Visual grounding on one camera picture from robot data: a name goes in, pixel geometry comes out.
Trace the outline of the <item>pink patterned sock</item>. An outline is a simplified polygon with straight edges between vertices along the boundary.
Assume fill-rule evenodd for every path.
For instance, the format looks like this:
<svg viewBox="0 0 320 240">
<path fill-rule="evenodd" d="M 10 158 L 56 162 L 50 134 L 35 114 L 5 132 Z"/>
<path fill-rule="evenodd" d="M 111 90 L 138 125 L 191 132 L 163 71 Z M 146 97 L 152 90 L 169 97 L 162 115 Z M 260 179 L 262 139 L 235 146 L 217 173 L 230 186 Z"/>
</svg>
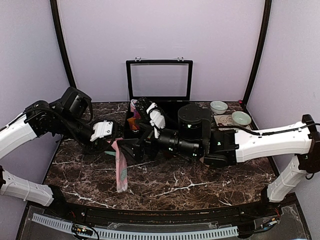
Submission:
<svg viewBox="0 0 320 240">
<path fill-rule="evenodd" d="M 128 189 L 128 169 L 125 155 L 118 145 L 119 140 L 122 140 L 122 138 L 117 138 L 111 145 L 115 152 L 107 150 L 104 153 L 115 156 L 116 191 L 122 193 Z"/>
</svg>

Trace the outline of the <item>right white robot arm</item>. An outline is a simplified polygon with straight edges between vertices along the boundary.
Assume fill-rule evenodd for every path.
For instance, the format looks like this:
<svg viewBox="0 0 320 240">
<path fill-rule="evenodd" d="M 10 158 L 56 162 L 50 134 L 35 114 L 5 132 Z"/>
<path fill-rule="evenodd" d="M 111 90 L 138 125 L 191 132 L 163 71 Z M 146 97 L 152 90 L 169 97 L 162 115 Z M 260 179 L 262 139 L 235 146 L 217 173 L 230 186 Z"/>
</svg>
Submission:
<svg viewBox="0 0 320 240">
<path fill-rule="evenodd" d="M 291 154 L 292 159 L 279 176 L 265 187 L 255 213 L 266 217 L 309 174 L 320 170 L 320 134 L 313 118 L 305 114 L 292 125 L 253 131 L 244 127 L 212 127 L 209 109 L 195 104 L 177 112 L 177 129 L 165 127 L 165 115 L 154 104 L 136 105 L 141 137 L 118 144 L 136 161 L 155 158 L 159 151 L 202 160 L 212 168 L 223 168 L 249 160 Z"/>
</svg>

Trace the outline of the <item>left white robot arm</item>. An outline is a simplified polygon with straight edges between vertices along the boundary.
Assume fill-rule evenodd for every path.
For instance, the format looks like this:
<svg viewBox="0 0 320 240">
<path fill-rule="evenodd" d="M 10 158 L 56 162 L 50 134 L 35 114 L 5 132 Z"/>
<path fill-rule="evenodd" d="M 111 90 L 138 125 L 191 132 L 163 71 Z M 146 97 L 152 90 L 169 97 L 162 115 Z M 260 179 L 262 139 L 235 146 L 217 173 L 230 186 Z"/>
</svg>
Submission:
<svg viewBox="0 0 320 240">
<path fill-rule="evenodd" d="M 0 156 L 3 158 L 47 133 L 75 140 L 86 154 L 101 154 L 111 147 L 120 132 L 114 120 L 93 120 L 92 99 L 79 89 L 68 87 L 61 98 L 50 103 L 36 101 L 0 129 Z M 50 206 L 60 218 L 71 213 L 59 187 L 31 182 L 4 168 L 0 169 L 0 193 Z"/>
</svg>

